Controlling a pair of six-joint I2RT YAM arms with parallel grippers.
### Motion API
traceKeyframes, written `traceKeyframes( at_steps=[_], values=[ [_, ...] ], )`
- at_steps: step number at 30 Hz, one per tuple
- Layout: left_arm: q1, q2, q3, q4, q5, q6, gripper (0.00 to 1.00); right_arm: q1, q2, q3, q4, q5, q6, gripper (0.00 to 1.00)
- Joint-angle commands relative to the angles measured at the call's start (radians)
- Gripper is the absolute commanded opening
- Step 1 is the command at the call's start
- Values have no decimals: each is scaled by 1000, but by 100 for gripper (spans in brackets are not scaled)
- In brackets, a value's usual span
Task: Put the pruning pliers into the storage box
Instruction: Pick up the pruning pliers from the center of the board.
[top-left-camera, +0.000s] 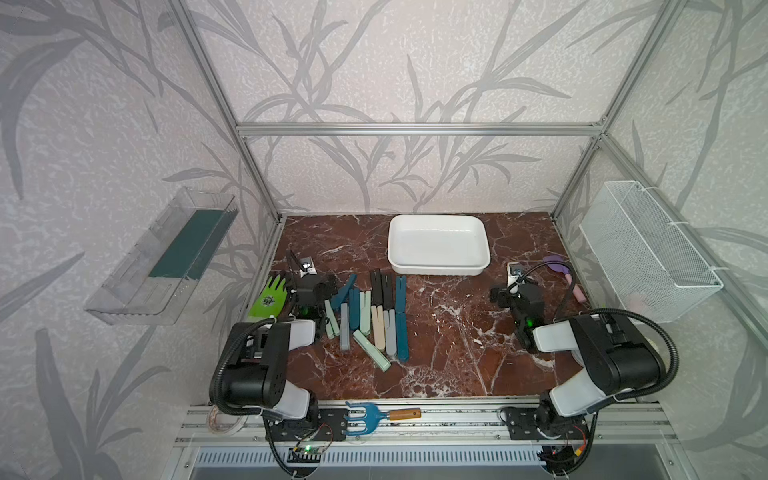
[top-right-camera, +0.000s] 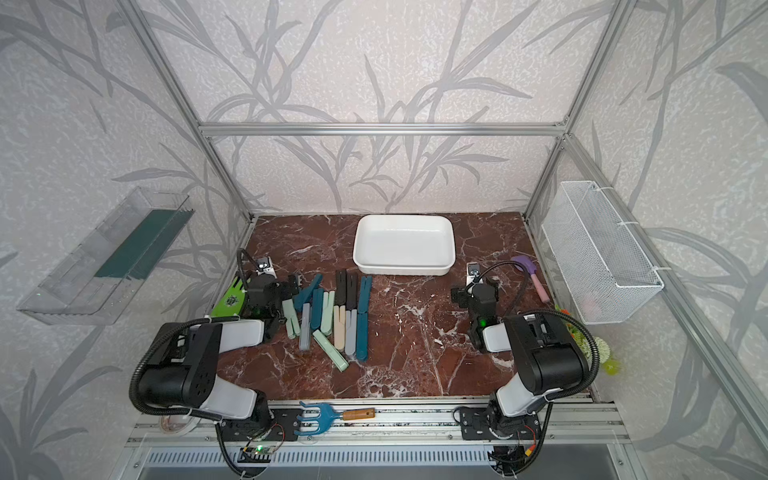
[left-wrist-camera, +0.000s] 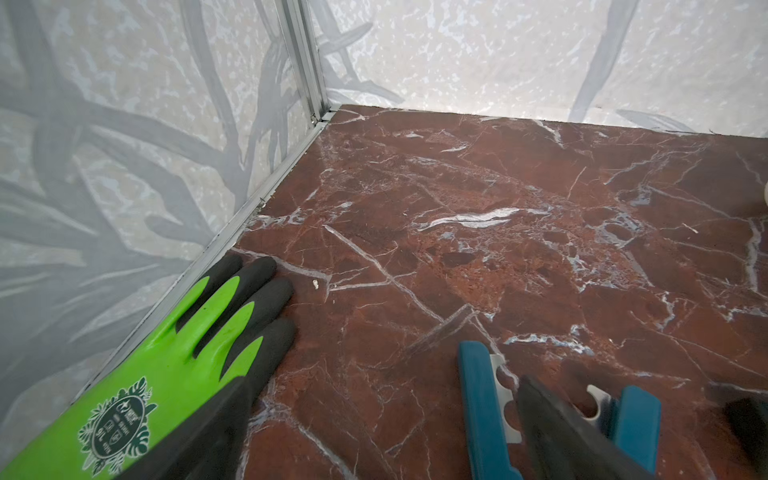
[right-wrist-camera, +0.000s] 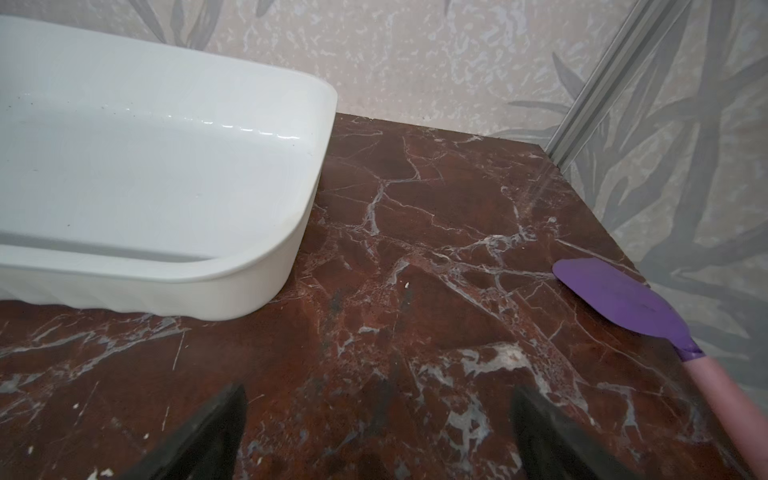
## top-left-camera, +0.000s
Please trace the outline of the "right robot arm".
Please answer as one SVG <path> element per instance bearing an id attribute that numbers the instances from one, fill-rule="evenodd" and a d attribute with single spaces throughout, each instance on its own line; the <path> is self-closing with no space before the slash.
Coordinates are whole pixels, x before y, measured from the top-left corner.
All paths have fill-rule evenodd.
<path id="1" fill-rule="evenodd" d="M 489 299 L 511 312 L 516 336 L 529 353 L 571 352 L 581 365 L 569 380 L 542 393 L 536 407 L 500 410 L 513 440 L 561 439 L 606 406 L 665 389 L 679 371 L 671 336 L 635 312 L 596 308 L 546 323 L 541 291 L 530 283 L 494 286 Z"/>

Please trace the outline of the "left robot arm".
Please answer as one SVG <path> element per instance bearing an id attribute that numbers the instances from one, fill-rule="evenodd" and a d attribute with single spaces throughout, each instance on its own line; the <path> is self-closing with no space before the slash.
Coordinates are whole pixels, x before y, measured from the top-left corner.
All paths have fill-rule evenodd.
<path id="1" fill-rule="evenodd" d="M 333 274 L 269 278 L 248 318 L 230 330 L 209 387 L 212 404 L 227 415 L 317 427 L 316 395 L 289 381 L 289 357 L 320 340 L 325 303 L 337 292 Z"/>

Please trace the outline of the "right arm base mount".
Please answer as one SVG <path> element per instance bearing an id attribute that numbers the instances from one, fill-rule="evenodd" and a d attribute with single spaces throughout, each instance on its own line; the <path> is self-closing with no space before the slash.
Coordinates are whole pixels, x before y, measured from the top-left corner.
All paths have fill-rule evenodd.
<path id="1" fill-rule="evenodd" d="M 498 414 L 511 440 L 586 440 L 590 434 L 590 427 L 583 415 L 562 417 L 545 406 L 507 406 L 501 408 Z"/>

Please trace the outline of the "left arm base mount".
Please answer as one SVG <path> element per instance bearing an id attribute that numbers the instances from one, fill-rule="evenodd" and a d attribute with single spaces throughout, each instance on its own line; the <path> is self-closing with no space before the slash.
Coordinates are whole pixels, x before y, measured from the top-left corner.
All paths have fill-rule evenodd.
<path id="1" fill-rule="evenodd" d="M 270 422 L 271 438 L 277 442 L 297 442 L 310 438 L 313 441 L 341 442 L 346 439 L 347 408 L 327 408 L 310 410 L 306 417 L 299 420 Z"/>

